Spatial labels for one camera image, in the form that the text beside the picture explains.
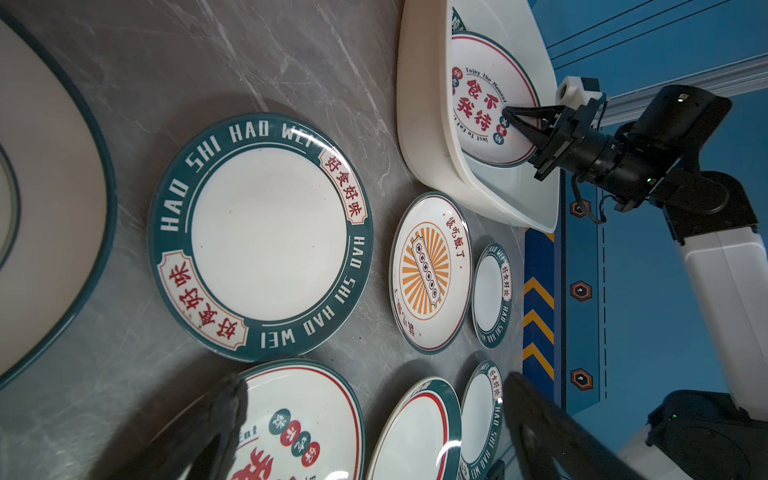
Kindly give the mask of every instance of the ceramic plate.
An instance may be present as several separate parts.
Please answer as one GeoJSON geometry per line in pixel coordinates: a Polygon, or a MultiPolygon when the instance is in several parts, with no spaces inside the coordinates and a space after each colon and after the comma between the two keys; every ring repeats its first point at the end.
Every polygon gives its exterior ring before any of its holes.
{"type": "MultiPolygon", "coordinates": [[[[455,32],[453,119],[462,150],[497,167],[526,162],[535,147],[502,116],[507,106],[537,107],[538,96],[520,64],[501,45],[477,33],[455,32]]],[[[527,121],[539,125],[533,118],[527,121]]]]}
{"type": "Polygon", "coordinates": [[[453,387],[433,376],[414,385],[389,416],[366,480],[454,480],[462,416],[453,387]]]}
{"type": "Polygon", "coordinates": [[[512,280],[509,259],[498,243],[488,245],[480,254],[475,283],[472,286],[472,318],[480,343],[497,347],[507,333],[512,309],[512,280]]]}
{"type": "Polygon", "coordinates": [[[117,213],[114,173],[85,100],[0,8],[0,387],[91,295],[117,213]]]}
{"type": "Polygon", "coordinates": [[[352,388],[330,368],[282,360],[243,373],[248,410],[231,480],[360,480],[365,432],[352,388]]]}
{"type": "Polygon", "coordinates": [[[502,376],[491,360],[481,363],[462,399],[463,480],[485,478],[502,434],[502,376]]]}
{"type": "Polygon", "coordinates": [[[293,118],[209,127],[152,201],[154,277],[179,324],[247,362],[309,352],[347,319],[371,267],[371,210],[355,169],[293,118]]]}
{"type": "Polygon", "coordinates": [[[413,201],[400,220],[389,264],[389,298],[402,335],[421,353],[444,350],[462,326],[472,281],[464,216],[439,192],[413,201]]]}

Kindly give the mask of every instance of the blue wall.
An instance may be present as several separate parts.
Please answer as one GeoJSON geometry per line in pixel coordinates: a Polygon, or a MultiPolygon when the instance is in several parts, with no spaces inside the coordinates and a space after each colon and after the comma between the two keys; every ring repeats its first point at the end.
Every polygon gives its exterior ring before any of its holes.
{"type": "MultiPolygon", "coordinates": [[[[768,2],[730,0],[571,65],[635,35],[698,12],[722,0],[692,0],[646,22],[556,58],[571,49],[627,27],[684,0],[654,0],[637,10],[548,49],[558,82],[566,75],[596,77],[609,96],[692,74],[768,51],[768,2]]],[[[537,0],[533,5],[545,45],[553,45],[629,8],[645,3],[589,0],[537,0]]]]}
{"type": "MultiPolygon", "coordinates": [[[[759,119],[768,109],[768,90],[732,100],[732,111],[702,151],[702,168],[738,178],[765,226],[768,136],[759,119]]],[[[647,204],[628,214],[610,209],[605,225],[607,398],[574,418],[617,451],[669,392],[727,388],[662,213],[647,204]]]]}

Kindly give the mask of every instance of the plate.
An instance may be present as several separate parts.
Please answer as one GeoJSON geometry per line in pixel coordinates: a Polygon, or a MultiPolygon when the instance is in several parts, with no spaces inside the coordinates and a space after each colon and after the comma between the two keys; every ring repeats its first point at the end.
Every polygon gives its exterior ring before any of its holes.
{"type": "Polygon", "coordinates": [[[225,478],[362,478],[362,412],[345,379],[301,359],[267,363],[242,375],[248,384],[247,417],[225,478]]]}
{"type": "Polygon", "coordinates": [[[491,360],[481,363],[467,384],[462,399],[463,480],[485,478],[502,434],[502,376],[491,360]]]}
{"type": "Polygon", "coordinates": [[[454,480],[462,415],[453,387],[433,376],[416,383],[389,416],[366,480],[454,480]]]}
{"type": "Polygon", "coordinates": [[[117,219],[114,172],[90,108],[0,8],[0,388],[91,295],[117,219]]]}
{"type": "Polygon", "coordinates": [[[355,169],[328,137],[283,115],[241,115],[198,134],[165,171],[147,229],[176,320],[244,362],[327,340],[371,267],[373,222],[355,169]]]}
{"type": "Polygon", "coordinates": [[[389,298],[397,325],[421,353],[446,349],[462,326],[472,282],[467,223],[453,200],[428,192],[408,207],[392,243],[389,298]]]}
{"type": "Polygon", "coordinates": [[[480,254],[472,286],[472,318],[480,343],[493,349],[507,333],[512,310],[512,280],[504,247],[491,243],[480,254]]]}
{"type": "Polygon", "coordinates": [[[453,120],[462,150],[496,167],[526,162],[535,146],[502,115],[510,105],[539,106],[525,70],[501,45],[467,31],[453,34],[451,61],[453,120]]]}

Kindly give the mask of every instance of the black line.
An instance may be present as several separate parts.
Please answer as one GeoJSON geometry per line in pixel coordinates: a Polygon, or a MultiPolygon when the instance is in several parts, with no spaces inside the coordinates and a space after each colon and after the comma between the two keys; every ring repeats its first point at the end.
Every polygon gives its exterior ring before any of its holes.
{"type": "Polygon", "coordinates": [[[608,35],[603,35],[603,36],[602,36],[602,37],[600,37],[600,38],[597,38],[597,39],[595,39],[595,40],[593,40],[593,41],[590,41],[590,42],[588,42],[588,43],[585,43],[585,44],[583,44],[581,47],[576,47],[576,48],[574,48],[574,49],[572,49],[572,50],[568,50],[568,51],[566,51],[565,53],[561,53],[561,54],[560,54],[560,55],[558,55],[557,57],[552,57],[552,58],[550,58],[550,60],[555,60],[556,58],[560,58],[560,57],[563,57],[563,56],[565,56],[565,55],[568,55],[569,53],[573,53],[574,51],[577,51],[577,50],[581,50],[582,48],[586,47],[587,45],[592,45],[592,44],[593,44],[593,43],[595,43],[596,41],[600,41],[600,40],[602,40],[602,39],[604,39],[604,38],[608,38],[608,37],[610,37],[611,35],[616,35],[616,34],[617,34],[618,32],[620,32],[620,31],[624,31],[624,30],[626,30],[627,28],[632,28],[632,27],[634,27],[635,25],[639,25],[639,24],[641,24],[641,23],[643,23],[643,22],[645,22],[645,21],[647,21],[647,20],[651,20],[653,17],[657,17],[657,16],[659,16],[659,15],[662,15],[662,14],[664,14],[664,13],[667,13],[668,11],[670,11],[670,10],[674,10],[675,8],[678,8],[678,7],[682,7],[683,5],[685,5],[685,4],[687,4],[687,3],[691,3],[692,1],[693,1],[693,0],[685,0],[685,2],[683,2],[683,3],[678,3],[678,4],[677,4],[677,5],[675,5],[674,7],[669,7],[669,8],[667,8],[666,10],[662,10],[661,12],[658,12],[657,14],[651,15],[650,17],[647,17],[647,18],[643,18],[642,20],[639,20],[639,21],[637,21],[637,22],[633,23],[632,25],[627,25],[627,26],[626,26],[626,27],[624,27],[624,28],[619,28],[617,31],[613,31],[612,33],[609,33],[608,35]]]}
{"type": "Polygon", "coordinates": [[[562,220],[560,224],[560,397],[561,397],[561,407],[564,411],[567,410],[566,406],[566,395],[565,393],[568,391],[568,384],[566,383],[567,378],[567,367],[568,367],[568,358],[566,356],[566,344],[567,342],[567,332],[566,332],[566,325],[565,325],[565,305],[566,305],[566,299],[568,298],[566,296],[566,288],[565,288],[565,281],[566,281],[566,273],[567,270],[565,268],[566,264],[566,256],[565,256],[565,237],[566,237],[566,220],[568,218],[568,214],[566,213],[566,207],[565,207],[565,177],[566,173],[563,172],[560,175],[560,218],[562,220]]]}
{"type": "Polygon", "coordinates": [[[573,35],[571,35],[571,36],[570,36],[570,37],[568,37],[568,38],[564,38],[564,39],[560,40],[560,41],[559,41],[559,42],[557,42],[557,43],[553,43],[552,45],[549,45],[547,48],[552,48],[552,47],[554,47],[555,45],[560,45],[560,44],[561,44],[562,42],[564,42],[564,41],[567,41],[567,40],[571,40],[573,37],[578,37],[578,36],[579,36],[579,35],[581,35],[582,33],[586,32],[586,31],[590,31],[592,28],[596,28],[596,27],[599,27],[600,25],[603,25],[604,23],[608,23],[608,22],[610,22],[611,20],[614,20],[614,19],[616,19],[616,18],[619,18],[619,17],[621,17],[621,16],[622,16],[622,15],[624,15],[624,14],[627,14],[627,13],[629,13],[629,12],[632,12],[633,10],[637,10],[638,8],[642,7],[643,5],[647,5],[647,4],[651,3],[652,1],[653,1],[653,0],[648,0],[648,1],[647,1],[647,2],[645,2],[645,3],[641,3],[641,4],[639,4],[637,7],[632,7],[632,8],[630,8],[629,10],[627,10],[627,11],[625,11],[625,12],[622,12],[622,13],[620,13],[620,14],[618,14],[618,15],[615,15],[615,16],[613,16],[613,17],[610,17],[608,20],[603,20],[602,22],[600,22],[600,23],[598,23],[598,24],[596,24],[596,25],[592,25],[590,28],[587,28],[586,30],[582,30],[582,31],[580,31],[580,32],[578,32],[578,33],[574,33],[573,35]]]}
{"type": "Polygon", "coordinates": [[[555,67],[555,70],[559,70],[559,69],[561,69],[561,68],[563,68],[563,67],[567,67],[567,66],[569,66],[569,65],[572,65],[572,64],[576,63],[577,61],[582,61],[582,60],[584,60],[585,58],[590,58],[591,56],[597,55],[598,53],[601,53],[601,52],[603,52],[603,51],[606,51],[606,50],[610,50],[611,48],[613,48],[613,47],[617,47],[618,45],[621,45],[621,44],[623,44],[623,43],[627,43],[627,42],[628,42],[628,41],[630,41],[630,40],[634,40],[635,38],[639,38],[639,37],[642,37],[643,35],[647,35],[647,34],[651,33],[652,31],[656,31],[656,30],[659,30],[659,29],[661,29],[661,28],[664,28],[664,27],[668,27],[669,25],[672,25],[673,23],[678,23],[679,21],[681,21],[681,20],[685,20],[686,18],[689,18],[689,17],[693,17],[694,15],[699,15],[701,12],[705,12],[705,11],[707,11],[707,10],[710,10],[710,9],[712,9],[712,8],[715,8],[715,7],[719,7],[719,6],[720,6],[720,5],[722,5],[723,3],[728,3],[728,2],[730,2],[730,0],[723,0],[722,2],[720,2],[720,3],[716,3],[715,5],[711,5],[711,6],[709,6],[709,7],[706,7],[706,8],[702,8],[702,9],[701,9],[701,10],[699,10],[698,12],[694,12],[694,13],[691,13],[691,14],[689,14],[689,15],[685,15],[685,16],[684,16],[684,17],[682,17],[682,18],[678,18],[677,20],[673,20],[672,22],[669,22],[669,23],[665,23],[664,25],[662,25],[662,26],[660,26],[660,27],[652,28],[651,30],[649,30],[649,31],[646,31],[645,33],[641,33],[641,34],[639,34],[639,35],[635,35],[635,36],[634,36],[634,37],[632,37],[632,38],[628,38],[628,39],[626,39],[626,40],[620,41],[620,42],[618,42],[617,44],[613,44],[613,45],[611,45],[610,47],[606,47],[606,48],[603,48],[602,50],[598,50],[598,51],[596,51],[595,53],[590,53],[589,55],[586,55],[586,56],[584,56],[584,57],[581,57],[581,58],[579,58],[579,59],[577,59],[577,60],[569,61],[569,62],[568,62],[567,64],[565,64],[565,65],[560,65],[559,67],[555,67]]]}

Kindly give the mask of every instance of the marble surface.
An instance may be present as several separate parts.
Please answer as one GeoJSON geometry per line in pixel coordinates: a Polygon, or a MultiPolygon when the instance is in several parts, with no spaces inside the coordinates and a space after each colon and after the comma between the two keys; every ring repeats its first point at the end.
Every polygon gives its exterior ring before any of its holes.
{"type": "Polygon", "coordinates": [[[488,357],[522,364],[523,231],[467,212],[475,258],[489,243],[513,266],[513,315],[484,350],[470,322],[442,353],[401,337],[387,270],[397,223],[428,190],[399,152],[395,78],[402,0],[10,0],[4,6],[60,62],[106,137],[118,181],[107,268],[75,321],[0,392],[0,478],[103,478],[139,452],[225,372],[158,295],[147,258],[150,198],[175,151],[216,121],[250,111],[316,125],[362,177],[375,221],[371,276],[352,316],[307,355],[354,387],[366,458],[399,397],[444,376],[461,395],[488,357]]]}

